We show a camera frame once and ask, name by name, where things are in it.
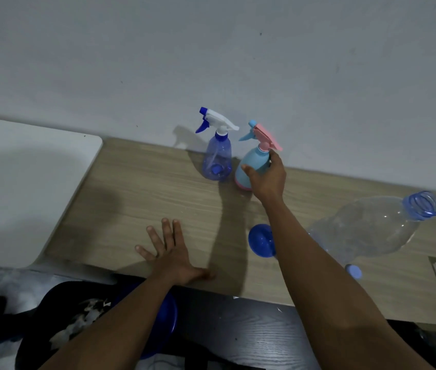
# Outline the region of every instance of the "forearm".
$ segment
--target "forearm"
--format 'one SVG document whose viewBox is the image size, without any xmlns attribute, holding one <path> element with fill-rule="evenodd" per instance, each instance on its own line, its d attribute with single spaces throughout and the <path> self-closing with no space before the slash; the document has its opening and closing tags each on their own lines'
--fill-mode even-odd
<svg viewBox="0 0 436 370">
<path fill-rule="evenodd" d="M 429 368 L 282 200 L 265 208 L 286 286 L 322 368 Z"/>
<path fill-rule="evenodd" d="M 41 370 L 133 370 L 172 284 L 148 278 L 68 342 Z"/>
</svg>

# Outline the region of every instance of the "light blue spray bottle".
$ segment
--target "light blue spray bottle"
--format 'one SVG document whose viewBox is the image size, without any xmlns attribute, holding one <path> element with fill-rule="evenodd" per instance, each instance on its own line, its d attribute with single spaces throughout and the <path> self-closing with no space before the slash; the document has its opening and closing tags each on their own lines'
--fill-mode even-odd
<svg viewBox="0 0 436 370">
<path fill-rule="evenodd" d="M 254 138 L 259 141 L 259 145 L 245 155 L 243 160 L 240 161 L 237 171 L 235 171 L 235 183 L 240 188 L 247 191 L 251 190 L 251 181 L 244 170 L 242 170 L 241 166 L 243 164 L 249 165 L 254 168 L 254 170 L 257 170 L 259 174 L 264 174 L 269 167 L 269 150 L 276 149 L 280 152 L 283 150 L 264 126 L 258 124 L 256 121 L 250 121 L 249 126 L 251 127 L 251 131 L 239 140 L 243 141 Z"/>
<path fill-rule="evenodd" d="M 215 136 L 211 138 L 202 163 L 202 175 L 211 180 L 223 180 L 232 172 L 232 144 L 228 131 L 238 131 L 230 120 L 211 109 L 202 107 L 202 125 L 196 133 L 206 130 L 210 125 L 216 127 Z"/>
</svg>

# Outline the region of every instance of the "spray head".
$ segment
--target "spray head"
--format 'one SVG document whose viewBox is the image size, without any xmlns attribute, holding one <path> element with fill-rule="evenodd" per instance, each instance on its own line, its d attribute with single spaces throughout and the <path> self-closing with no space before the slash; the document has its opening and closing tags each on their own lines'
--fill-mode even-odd
<svg viewBox="0 0 436 370">
<path fill-rule="evenodd" d="M 235 126 L 230 120 L 220 113 L 202 107 L 199 111 L 202 114 L 202 125 L 196 133 L 206 130 L 210 125 L 216 127 L 216 133 L 220 136 L 227 135 L 228 131 L 238 131 L 240 127 Z"/>
<path fill-rule="evenodd" d="M 239 141 L 257 139 L 259 141 L 259 149 L 263 152 L 269 152 L 270 149 L 276 149 L 280 152 L 283 150 L 273 135 L 271 135 L 264 126 L 258 124 L 256 121 L 250 121 L 249 126 L 251 130 L 246 136 L 242 136 Z"/>
</svg>

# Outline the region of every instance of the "finger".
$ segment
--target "finger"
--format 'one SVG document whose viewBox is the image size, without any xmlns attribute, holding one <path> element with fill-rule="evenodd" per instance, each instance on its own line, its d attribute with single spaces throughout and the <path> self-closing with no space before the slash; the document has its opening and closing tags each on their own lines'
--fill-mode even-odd
<svg viewBox="0 0 436 370">
<path fill-rule="evenodd" d="M 146 231 L 148 232 L 149 238 L 151 239 L 151 242 L 153 243 L 158 255 L 165 254 L 165 244 L 163 244 L 163 242 L 161 241 L 154 227 L 148 226 L 146 227 Z"/>
<path fill-rule="evenodd" d="M 193 275 L 191 278 L 191 282 L 194 280 L 211 280 L 216 277 L 216 274 L 209 269 L 203 267 L 194 267 L 192 271 Z"/>
<path fill-rule="evenodd" d="M 271 167 L 273 166 L 283 166 L 283 161 L 279 154 L 276 153 L 275 150 L 271 149 L 269 151 L 269 158 L 271 160 Z"/>
<path fill-rule="evenodd" d="M 259 173 L 254 170 L 253 167 L 248 165 L 242 165 L 242 170 L 244 170 L 244 173 L 246 173 L 246 175 L 249 177 L 252 184 L 254 184 L 254 182 L 259 179 Z"/>
<path fill-rule="evenodd" d="M 173 236 L 175 237 L 176 247 L 185 247 L 184 234 L 178 219 L 173 220 Z"/>
<path fill-rule="evenodd" d="M 163 229 L 163 239 L 165 241 L 166 249 L 168 250 L 173 248 L 173 232 L 172 228 L 170 227 L 170 221 L 168 220 L 168 218 L 163 218 L 161 220 L 161 228 Z"/>
<path fill-rule="evenodd" d="M 144 258 L 146 261 L 153 261 L 156 259 L 156 257 L 153 255 L 153 253 L 148 252 L 143 246 L 136 245 L 135 251 L 142 255 L 142 258 Z"/>
</svg>

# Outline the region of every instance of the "transparent blue spray bottle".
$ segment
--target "transparent blue spray bottle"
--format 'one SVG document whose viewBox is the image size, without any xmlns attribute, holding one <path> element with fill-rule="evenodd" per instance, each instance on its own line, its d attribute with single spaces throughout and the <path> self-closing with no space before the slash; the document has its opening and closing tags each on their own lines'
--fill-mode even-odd
<svg viewBox="0 0 436 370">
<path fill-rule="evenodd" d="M 202 163 L 202 174 L 210 180 L 223 180 L 232 172 L 232 144 L 228 139 L 228 131 L 238 131 L 230 120 L 223 115 L 202 107 L 202 125 L 196 133 L 206 130 L 209 126 L 216 128 L 215 136 L 211 138 Z"/>
</svg>

